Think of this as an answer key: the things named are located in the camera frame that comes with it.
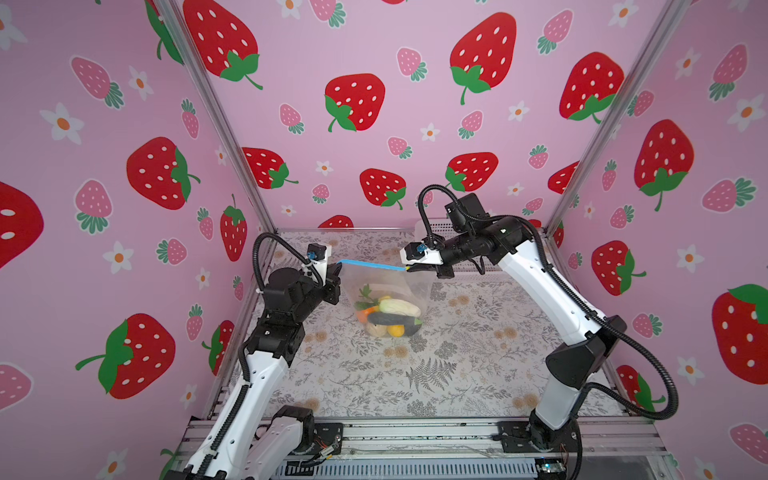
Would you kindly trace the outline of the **beige garlic toy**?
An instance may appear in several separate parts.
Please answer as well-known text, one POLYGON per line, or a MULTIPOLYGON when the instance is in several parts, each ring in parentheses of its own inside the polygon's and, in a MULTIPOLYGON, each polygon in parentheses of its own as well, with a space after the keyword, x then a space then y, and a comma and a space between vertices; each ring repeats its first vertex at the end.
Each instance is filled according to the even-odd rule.
POLYGON ((365 327, 366 332, 376 338, 386 337, 388 335, 388 328, 386 325, 376 325, 368 323, 365 327))

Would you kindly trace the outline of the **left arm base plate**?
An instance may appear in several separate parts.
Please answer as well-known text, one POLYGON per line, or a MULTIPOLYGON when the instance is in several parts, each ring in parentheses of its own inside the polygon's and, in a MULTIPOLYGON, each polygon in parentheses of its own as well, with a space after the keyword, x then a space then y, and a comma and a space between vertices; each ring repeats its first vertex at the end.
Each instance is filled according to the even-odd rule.
POLYGON ((287 432, 289 446, 294 449, 289 456, 311 457, 331 448, 330 454, 341 453, 344 424, 340 422, 315 422, 309 431, 298 419, 278 417, 271 423, 260 425, 256 431, 258 440, 276 440, 278 434, 287 432))

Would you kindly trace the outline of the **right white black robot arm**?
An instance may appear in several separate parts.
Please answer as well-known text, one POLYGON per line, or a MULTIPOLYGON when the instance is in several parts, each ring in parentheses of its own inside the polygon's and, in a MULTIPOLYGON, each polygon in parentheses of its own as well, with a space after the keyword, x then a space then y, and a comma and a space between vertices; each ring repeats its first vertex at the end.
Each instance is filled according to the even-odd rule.
POLYGON ((453 277, 455 265, 462 262, 472 263, 478 271, 491 263, 522 286, 552 322, 562 343, 545 359, 549 378, 529 417, 526 438, 535 449, 551 451, 564 437, 577 433, 577 414, 592 391, 600 391, 650 420, 667 420, 677 413, 679 394, 667 369, 626 334, 620 317, 606 316, 559 274, 530 221, 516 215, 491 216, 474 194, 448 196, 445 210, 455 237, 445 239, 435 234, 424 205, 419 204, 426 235, 405 246, 401 260, 409 272, 433 271, 440 279, 453 277), (640 353, 661 377, 666 388, 662 410, 637 406, 611 388, 591 381, 620 342, 640 353))

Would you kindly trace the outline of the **white daikon toy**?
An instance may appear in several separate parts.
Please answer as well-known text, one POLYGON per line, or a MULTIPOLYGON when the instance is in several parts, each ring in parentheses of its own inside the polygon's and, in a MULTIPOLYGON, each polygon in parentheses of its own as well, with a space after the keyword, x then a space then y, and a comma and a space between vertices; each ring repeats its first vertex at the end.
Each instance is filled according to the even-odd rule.
POLYGON ((379 302, 379 311, 385 314, 400 315, 407 317, 419 318, 421 316, 421 309, 406 300, 386 298, 379 302))

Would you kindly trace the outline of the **yellow lemon toy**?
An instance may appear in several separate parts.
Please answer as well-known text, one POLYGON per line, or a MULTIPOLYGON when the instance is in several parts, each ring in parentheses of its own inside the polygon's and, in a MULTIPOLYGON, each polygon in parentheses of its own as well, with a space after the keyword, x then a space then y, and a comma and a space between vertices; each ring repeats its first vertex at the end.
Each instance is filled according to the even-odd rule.
POLYGON ((401 338, 406 335, 405 325, 388 325, 387 334, 393 338, 401 338))

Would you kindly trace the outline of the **orange tangerine toy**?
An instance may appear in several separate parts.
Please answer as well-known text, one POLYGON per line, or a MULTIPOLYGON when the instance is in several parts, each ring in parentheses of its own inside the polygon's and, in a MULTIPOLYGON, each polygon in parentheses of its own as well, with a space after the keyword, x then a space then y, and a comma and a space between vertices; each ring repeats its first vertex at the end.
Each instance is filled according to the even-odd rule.
POLYGON ((357 311, 356 312, 356 317, 357 317, 357 319, 358 319, 358 321, 360 323, 366 324, 368 322, 369 315, 372 314, 372 313, 376 313, 378 311, 379 311, 379 307, 378 306, 373 306, 373 307, 367 308, 365 310, 357 311))

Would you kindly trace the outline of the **white plastic basket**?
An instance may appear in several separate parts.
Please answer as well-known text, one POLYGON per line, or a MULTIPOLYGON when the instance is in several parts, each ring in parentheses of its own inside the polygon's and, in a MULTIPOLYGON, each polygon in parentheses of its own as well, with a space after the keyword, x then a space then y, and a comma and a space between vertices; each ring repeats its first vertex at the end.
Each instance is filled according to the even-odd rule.
MULTIPOLYGON (((432 231, 436 235, 444 237, 449 240, 458 236, 458 233, 453 229, 452 223, 447 218, 429 218, 432 231)), ((414 226, 413 240, 420 241, 426 236, 426 230, 421 220, 418 220, 414 226)), ((485 265, 486 276, 491 275, 503 275, 502 269, 490 263, 490 261, 484 257, 483 262, 485 265)), ((462 277, 479 277, 477 269, 467 261, 458 263, 454 266, 455 277, 460 279, 462 277)))

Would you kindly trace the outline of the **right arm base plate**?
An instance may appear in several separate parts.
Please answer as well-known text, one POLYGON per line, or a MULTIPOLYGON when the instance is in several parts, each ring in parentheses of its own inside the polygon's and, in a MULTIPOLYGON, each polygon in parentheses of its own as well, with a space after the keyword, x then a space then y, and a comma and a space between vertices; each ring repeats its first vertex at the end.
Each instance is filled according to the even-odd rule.
POLYGON ((557 430, 537 419, 533 423, 528 420, 501 421, 497 429, 492 440, 500 442, 505 453, 555 455, 576 453, 578 450, 580 436, 574 430, 572 421, 567 421, 557 430))

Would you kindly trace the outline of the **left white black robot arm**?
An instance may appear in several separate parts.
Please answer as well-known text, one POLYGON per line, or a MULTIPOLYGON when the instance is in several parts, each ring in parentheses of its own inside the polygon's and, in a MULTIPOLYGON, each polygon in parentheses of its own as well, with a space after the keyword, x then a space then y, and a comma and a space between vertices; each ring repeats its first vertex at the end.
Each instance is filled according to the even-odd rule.
POLYGON ((253 270, 264 309, 256 327, 237 351, 241 376, 211 431, 169 479, 269 479, 294 451, 312 447, 314 415, 304 407, 284 406, 259 429, 274 390, 287 376, 305 338, 305 320, 323 303, 335 305, 341 293, 340 263, 329 260, 329 245, 311 243, 299 252, 274 233, 253 245, 253 270), (263 275, 260 247, 272 240, 293 255, 299 267, 263 275))

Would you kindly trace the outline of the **green leaf toy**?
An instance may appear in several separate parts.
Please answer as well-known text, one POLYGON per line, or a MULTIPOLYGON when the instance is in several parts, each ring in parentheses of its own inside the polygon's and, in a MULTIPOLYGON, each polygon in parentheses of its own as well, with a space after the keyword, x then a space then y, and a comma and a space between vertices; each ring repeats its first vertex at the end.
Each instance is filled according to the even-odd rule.
POLYGON ((369 284, 364 284, 358 293, 360 299, 354 302, 357 311, 364 311, 379 305, 379 300, 372 296, 373 290, 369 284))

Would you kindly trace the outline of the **clear zip top bag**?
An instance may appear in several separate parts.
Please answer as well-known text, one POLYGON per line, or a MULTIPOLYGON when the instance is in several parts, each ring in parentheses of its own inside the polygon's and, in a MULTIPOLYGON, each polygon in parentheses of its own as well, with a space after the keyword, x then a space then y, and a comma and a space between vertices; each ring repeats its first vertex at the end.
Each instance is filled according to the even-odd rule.
POLYGON ((425 272, 407 273, 404 267, 375 264, 357 260, 342 260, 340 274, 341 288, 352 307, 359 300, 358 291, 364 284, 369 284, 373 290, 372 296, 379 299, 384 295, 390 295, 395 299, 402 299, 417 305, 421 309, 423 324, 420 327, 406 329, 405 337, 416 336, 426 319, 433 279, 425 272))

